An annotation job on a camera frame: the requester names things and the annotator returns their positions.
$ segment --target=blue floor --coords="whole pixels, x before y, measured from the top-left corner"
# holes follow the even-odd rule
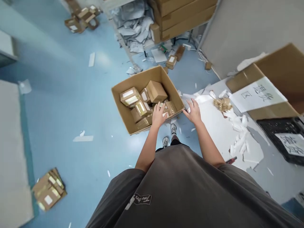
[[[147,137],[147,132],[128,135],[112,98],[111,87],[128,78],[125,72],[132,65],[106,18],[99,16],[100,26],[82,34],[64,26],[67,18],[59,1],[16,1],[12,7],[0,2],[0,29],[17,39],[20,57],[0,69],[0,79],[29,79],[32,85],[24,100],[35,179],[57,167],[68,192],[24,227],[68,227],[70,222],[71,228],[85,227],[111,179],[135,166]],[[88,67],[92,52],[95,66]],[[156,65],[143,58],[135,56],[144,70]],[[185,51],[169,70],[176,89],[189,94],[217,82],[210,73],[195,51]],[[177,126],[181,142],[200,154],[196,131],[191,132],[193,125],[183,114]],[[94,140],[73,142],[83,130]],[[158,147],[169,131],[169,126],[161,127]]]

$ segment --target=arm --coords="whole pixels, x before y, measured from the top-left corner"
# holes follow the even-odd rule
[[[160,102],[154,107],[152,126],[135,166],[135,168],[141,169],[144,172],[149,170],[154,161],[158,130],[168,116],[168,114],[162,116],[165,106],[163,105],[161,108],[159,108],[159,106]]]
[[[225,161],[201,120],[198,103],[194,99],[191,100],[193,103],[187,101],[190,106],[190,113],[187,113],[185,110],[183,110],[183,113],[196,127],[203,158],[206,162],[218,168],[221,164],[225,164]]]

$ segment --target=shoe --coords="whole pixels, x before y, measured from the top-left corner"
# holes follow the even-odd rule
[[[169,138],[168,137],[164,137],[162,140],[162,147],[165,148],[168,146],[168,142],[169,142]]]
[[[172,136],[176,135],[176,125],[172,123],[170,128],[171,128],[171,135]]]

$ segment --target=left hand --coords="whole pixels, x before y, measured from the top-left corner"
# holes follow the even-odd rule
[[[166,118],[168,117],[168,113],[166,113],[164,116],[162,116],[162,113],[164,111],[165,105],[160,107],[160,102],[158,102],[157,105],[154,107],[153,116],[152,116],[152,127],[155,127],[159,129],[161,125],[165,122]]]

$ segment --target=white paper sign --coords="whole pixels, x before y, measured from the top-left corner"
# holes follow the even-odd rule
[[[229,98],[241,113],[287,101],[267,77],[240,89]]]
[[[275,134],[285,146],[290,155],[304,157],[304,137],[300,134],[278,133]]]

